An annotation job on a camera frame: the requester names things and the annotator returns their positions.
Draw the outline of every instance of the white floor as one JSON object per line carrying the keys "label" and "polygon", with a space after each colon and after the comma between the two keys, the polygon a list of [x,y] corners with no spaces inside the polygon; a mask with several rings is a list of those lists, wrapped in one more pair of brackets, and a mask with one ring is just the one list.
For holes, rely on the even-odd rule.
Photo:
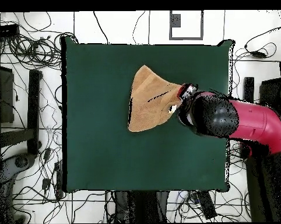
{"label": "white floor", "polygon": [[[19,22],[26,30],[34,31],[29,34],[35,38],[39,39],[40,37],[47,38],[54,41],[54,37],[58,33],[48,32],[71,32],[75,34],[80,43],[106,43],[107,40],[102,34],[101,30],[98,27],[96,19],[93,15],[93,12],[49,12],[51,18],[51,26],[46,28],[44,31],[34,31],[35,29],[42,29],[50,24],[48,15],[45,12],[30,12],[25,14],[26,21],[24,21],[23,13],[3,13],[1,19],[8,22],[14,21]],[[245,43],[252,37],[257,34],[264,33],[265,31],[272,29],[274,27],[281,26],[281,11],[277,10],[206,10],[204,12],[204,38],[201,41],[193,40],[183,40],[183,41],[174,41],[169,40],[168,30],[169,30],[169,10],[168,11],[148,11],[143,10],[130,11],[130,12],[96,12],[98,20],[101,24],[101,28],[104,30],[108,42],[111,44],[120,43],[120,44],[206,44],[206,45],[217,45],[223,39],[233,39],[236,41],[236,46],[234,48],[234,59],[236,55],[244,53],[242,49],[235,52],[238,49],[244,47]],[[135,23],[139,18],[138,24],[135,28]],[[28,34],[20,28],[21,34],[28,36]],[[267,59],[255,59],[251,56],[243,58],[243,61],[237,61],[236,67],[239,73],[237,76],[235,70],[233,72],[233,79],[235,83],[239,83],[237,92],[233,91],[233,96],[242,98],[242,83],[245,77],[253,76],[255,78],[255,94],[254,99],[259,98],[259,86],[262,81],[278,78],[280,77],[279,63],[281,61],[281,30],[276,30],[271,33],[265,34],[261,37],[258,37],[252,40],[248,49],[250,51],[257,50],[263,47],[266,43],[273,42],[276,44],[277,50],[276,53]],[[274,52],[274,46],[268,45],[267,49],[269,55]],[[9,64],[16,62],[16,58],[11,54],[4,54],[1,56],[1,65],[13,69],[15,76],[15,90],[19,96],[19,101],[14,102],[14,106],[18,110],[24,124],[27,123],[27,93],[21,89],[28,87],[29,72],[24,69],[20,64]],[[48,140],[52,140],[54,136],[55,142],[61,144],[61,112],[58,108],[57,102],[54,100],[53,95],[56,88],[61,85],[61,73],[59,70],[54,70],[51,68],[41,69],[44,74],[44,80],[41,81],[41,93],[44,95],[40,96],[40,107],[44,107],[48,104],[46,108],[41,112],[40,120],[40,140],[43,143],[43,147],[47,144]],[[61,89],[57,91],[57,99],[61,101]],[[22,128],[22,123],[17,113],[15,113],[15,121],[13,124],[2,124],[1,131],[11,131],[15,128]],[[52,142],[51,148],[55,149],[59,146]],[[26,143],[20,143],[11,147],[5,153],[5,157],[17,154],[20,151],[25,151]],[[53,159],[48,162],[47,173],[51,174],[50,170],[53,170],[54,163],[57,160],[61,160],[62,152],[57,149],[57,154],[54,155]],[[38,160],[35,162],[34,166],[18,175],[17,179],[24,178],[25,176],[30,176],[36,173],[33,176],[24,178],[23,180],[17,181],[13,193],[17,194],[25,186],[33,187],[37,192],[43,194],[41,191],[42,178],[39,170]],[[213,200],[216,195],[216,211],[221,215],[227,215],[231,219],[222,218],[218,216],[216,221],[235,221],[240,222],[249,222],[250,217],[246,214],[244,209],[244,199],[245,194],[247,193],[247,182],[246,182],[246,172],[245,169],[241,169],[235,165],[230,167],[230,182],[231,189],[226,193],[214,193],[210,192]],[[21,209],[23,211],[29,212],[31,214],[30,223],[43,223],[45,217],[52,212],[52,210],[58,206],[58,204],[53,203],[42,203],[42,197],[36,194],[33,190],[25,188],[22,193],[23,195],[18,195],[15,200],[15,208]],[[55,210],[55,213],[58,213],[55,218],[52,219],[50,223],[69,223],[71,219],[71,210],[73,211],[80,207],[85,201],[88,195],[92,193],[102,194],[102,191],[78,191],[69,194],[65,198],[65,201],[61,202],[62,208],[58,213],[59,208]],[[183,197],[186,192],[181,192],[178,195],[178,191],[171,191],[168,198],[168,212],[167,218],[170,222],[174,222],[175,210],[177,208],[177,203],[180,204],[183,202]],[[46,195],[48,198],[54,199],[53,190],[50,190],[49,195]],[[87,199],[87,203],[80,210],[77,210],[75,213],[75,223],[97,223],[97,222],[106,222],[106,216],[104,216],[104,196],[103,195],[91,195]],[[110,202],[108,204],[109,213],[113,213],[114,204]],[[183,215],[191,218],[192,216],[197,216],[200,214],[200,210],[194,209],[190,211],[187,209],[187,206],[182,207],[185,212]],[[177,214],[176,222],[180,222],[180,216]],[[186,219],[183,222],[201,222],[201,220],[196,218]]]}

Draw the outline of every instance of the black border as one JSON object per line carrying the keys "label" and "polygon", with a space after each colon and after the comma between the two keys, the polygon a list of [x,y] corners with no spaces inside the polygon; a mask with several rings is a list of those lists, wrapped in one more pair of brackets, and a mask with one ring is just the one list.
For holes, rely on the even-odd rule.
{"label": "black border", "polygon": [[170,40],[203,40],[203,10],[201,10],[201,36],[200,37],[173,37],[172,34],[172,22],[171,22],[171,15],[173,14],[173,11],[170,10]]}
{"label": "black border", "polygon": [[62,67],[62,191],[67,191],[67,78],[66,78],[66,37],[61,37],[61,67]]}

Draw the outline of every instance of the cloth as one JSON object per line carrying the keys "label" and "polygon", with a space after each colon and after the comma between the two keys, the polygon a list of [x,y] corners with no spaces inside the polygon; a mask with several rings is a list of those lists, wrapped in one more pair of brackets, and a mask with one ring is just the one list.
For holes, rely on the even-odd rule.
{"label": "cloth", "polygon": [[145,131],[165,123],[179,107],[177,97],[181,85],[170,83],[156,75],[146,65],[135,74],[131,88],[128,129]]}

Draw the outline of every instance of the plug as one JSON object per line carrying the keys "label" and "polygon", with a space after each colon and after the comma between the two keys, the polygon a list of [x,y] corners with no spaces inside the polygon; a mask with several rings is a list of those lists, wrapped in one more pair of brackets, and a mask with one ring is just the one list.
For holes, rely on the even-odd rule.
{"label": "plug", "polygon": [[42,181],[42,190],[44,190],[44,195],[50,189],[50,179],[44,178]]}
{"label": "plug", "polygon": [[43,156],[44,163],[48,162],[48,159],[50,158],[50,154],[51,154],[51,149],[46,149]]}
{"label": "plug", "polygon": [[260,51],[251,51],[250,54],[256,58],[266,58],[267,55],[265,53],[262,53]]}

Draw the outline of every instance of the green tablecloth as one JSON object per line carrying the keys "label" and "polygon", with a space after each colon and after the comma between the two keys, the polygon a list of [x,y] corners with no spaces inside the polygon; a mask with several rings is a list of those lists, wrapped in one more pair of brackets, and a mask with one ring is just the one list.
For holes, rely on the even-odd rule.
{"label": "green tablecloth", "polygon": [[128,131],[127,120],[132,81],[142,65],[169,82],[226,94],[232,46],[231,40],[218,46],[105,45],[66,38],[67,191],[224,190],[226,139],[197,136],[175,115],[137,133]]}

